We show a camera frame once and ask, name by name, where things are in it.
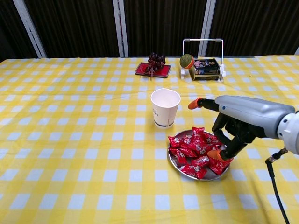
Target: table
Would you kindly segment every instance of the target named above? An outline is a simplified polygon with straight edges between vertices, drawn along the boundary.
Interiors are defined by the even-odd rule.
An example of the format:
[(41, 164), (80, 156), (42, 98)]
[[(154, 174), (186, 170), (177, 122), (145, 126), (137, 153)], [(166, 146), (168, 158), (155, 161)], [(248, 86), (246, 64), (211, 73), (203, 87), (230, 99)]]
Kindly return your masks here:
[[(181, 177), (167, 136), (217, 116), (189, 111), (202, 96), (264, 98), (299, 108), (299, 56), (225, 59), (224, 83), (135, 75), (146, 58), (53, 58), (0, 63), (0, 223), (283, 223), (264, 160), (283, 147), (256, 139), (215, 182)], [(153, 123), (151, 93), (182, 97), (175, 125)], [(299, 220), (299, 157), (274, 163), (291, 223)]]

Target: red tray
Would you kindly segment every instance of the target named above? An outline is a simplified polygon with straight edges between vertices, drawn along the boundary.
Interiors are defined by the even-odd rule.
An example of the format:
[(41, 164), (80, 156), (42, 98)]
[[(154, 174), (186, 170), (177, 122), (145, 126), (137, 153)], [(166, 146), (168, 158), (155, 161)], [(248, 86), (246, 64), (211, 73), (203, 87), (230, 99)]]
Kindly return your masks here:
[[(144, 70), (146, 69), (146, 67), (148, 67), (150, 65), (150, 63), (144, 63), (141, 62), (139, 64), (139, 66), (137, 67), (137, 69), (135, 70), (135, 74), (136, 75), (141, 75), (141, 76), (150, 76), (150, 74), (145, 74)], [(160, 77), (160, 78), (167, 78), (170, 72), (170, 65), (164, 65), (163, 68), (159, 71), (157, 71), (153, 77)]]

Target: black cable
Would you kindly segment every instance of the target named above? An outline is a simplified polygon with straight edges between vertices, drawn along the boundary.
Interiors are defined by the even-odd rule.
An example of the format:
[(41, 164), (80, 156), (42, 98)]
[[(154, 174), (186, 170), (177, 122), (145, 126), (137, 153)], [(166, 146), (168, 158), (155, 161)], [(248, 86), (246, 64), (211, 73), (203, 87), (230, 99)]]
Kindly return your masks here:
[(275, 175), (274, 175), (274, 170), (273, 170), (273, 166), (272, 166), (272, 163), (275, 160), (278, 160), (286, 152), (287, 152), (287, 150), (285, 148), (281, 149), (278, 153), (274, 153), (270, 158), (266, 159), (265, 163), (267, 164), (269, 176), (271, 177), (271, 180), (272, 180), (272, 185), (273, 185), (275, 197), (276, 197), (276, 200), (278, 202), (281, 213), (282, 213), (282, 215), (285, 219), (285, 223), (290, 224), (290, 222), (288, 220), (288, 217), (286, 216), (285, 210), (282, 206), (278, 191), (277, 191), (277, 187), (276, 187), (276, 183), (275, 183), (275, 179), (274, 179)]

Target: dark curtain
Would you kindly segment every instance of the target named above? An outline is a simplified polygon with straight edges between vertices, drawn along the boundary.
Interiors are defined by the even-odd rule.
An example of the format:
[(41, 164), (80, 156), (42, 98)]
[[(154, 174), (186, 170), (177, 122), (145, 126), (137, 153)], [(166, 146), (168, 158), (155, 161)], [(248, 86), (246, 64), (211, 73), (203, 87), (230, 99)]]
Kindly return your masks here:
[[(185, 38), (200, 38), (206, 0), (124, 0), (129, 56), (181, 56)], [(198, 55), (199, 43), (186, 53)]]
[(48, 57), (119, 56), (112, 0), (25, 0)]
[[(293, 55), (299, 46), (299, 0), (217, 0), (210, 38), (225, 56)], [(221, 48), (209, 43), (206, 56)]]
[(0, 62), (9, 58), (36, 58), (12, 0), (0, 0)]

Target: ball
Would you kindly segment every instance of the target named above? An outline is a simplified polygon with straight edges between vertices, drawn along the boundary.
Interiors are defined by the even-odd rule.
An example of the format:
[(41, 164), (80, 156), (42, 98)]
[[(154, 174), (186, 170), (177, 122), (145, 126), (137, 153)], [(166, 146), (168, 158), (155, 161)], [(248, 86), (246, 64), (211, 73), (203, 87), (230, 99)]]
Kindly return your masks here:
[(185, 54), (181, 56), (179, 60), (179, 64), (184, 68), (184, 69), (189, 69), (194, 65), (194, 57), (189, 54)]

